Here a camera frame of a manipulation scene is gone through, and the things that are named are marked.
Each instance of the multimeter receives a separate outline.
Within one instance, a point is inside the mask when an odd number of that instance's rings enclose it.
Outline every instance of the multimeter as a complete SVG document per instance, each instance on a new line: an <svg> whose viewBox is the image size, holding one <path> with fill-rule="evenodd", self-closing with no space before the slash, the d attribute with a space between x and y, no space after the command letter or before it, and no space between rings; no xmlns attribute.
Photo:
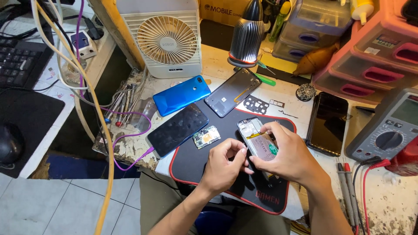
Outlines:
<svg viewBox="0 0 418 235"><path fill-rule="evenodd" d="M418 136L418 90L392 89L375 108L375 115L347 146L348 157L364 161L392 159Z"/></svg>

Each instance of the computer mouse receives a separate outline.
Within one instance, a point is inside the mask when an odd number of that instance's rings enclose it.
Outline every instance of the computer mouse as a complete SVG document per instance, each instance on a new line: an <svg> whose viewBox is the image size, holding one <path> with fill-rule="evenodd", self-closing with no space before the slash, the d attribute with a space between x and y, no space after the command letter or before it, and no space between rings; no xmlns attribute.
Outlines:
<svg viewBox="0 0 418 235"><path fill-rule="evenodd" d="M19 128L11 123L0 123L0 164L16 162L25 147L25 139Z"/></svg>

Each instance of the fan grille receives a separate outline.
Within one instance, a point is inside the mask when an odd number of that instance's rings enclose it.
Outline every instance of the fan grille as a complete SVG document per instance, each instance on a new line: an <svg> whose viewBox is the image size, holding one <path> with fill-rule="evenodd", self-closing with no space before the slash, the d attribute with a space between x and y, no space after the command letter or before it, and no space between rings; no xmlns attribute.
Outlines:
<svg viewBox="0 0 418 235"><path fill-rule="evenodd" d="M138 28L137 42L145 55L167 65L188 61L198 46L193 30L182 20L167 15L145 20Z"/></svg>

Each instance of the power plug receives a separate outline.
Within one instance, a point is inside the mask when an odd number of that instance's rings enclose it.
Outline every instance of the power plug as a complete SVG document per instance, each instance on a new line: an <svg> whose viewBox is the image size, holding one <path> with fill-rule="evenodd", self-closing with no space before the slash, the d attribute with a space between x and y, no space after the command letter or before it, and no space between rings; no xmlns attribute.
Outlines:
<svg viewBox="0 0 418 235"><path fill-rule="evenodd" d="M92 56L97 55L97 48L95 42L92 38L84 30L80 30L78 34L78 45L76 45L76 33L72 33L69 35L71 39L71 45L74 48L74 52L76 51L76 46L79 48L80 58L87 59Z"/></svg>

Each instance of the blue phone back cover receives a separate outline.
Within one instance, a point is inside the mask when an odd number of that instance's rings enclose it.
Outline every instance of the blue phone back cover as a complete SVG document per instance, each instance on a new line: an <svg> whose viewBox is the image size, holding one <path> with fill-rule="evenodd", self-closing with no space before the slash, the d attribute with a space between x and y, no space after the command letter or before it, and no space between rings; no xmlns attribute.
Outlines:
<svg viewBox="0 0 418 235"><path fill-rule="evenodd" d="M160 115L164 117L208 95L210 89L199 75L153 95L153 99Z"/></svg>

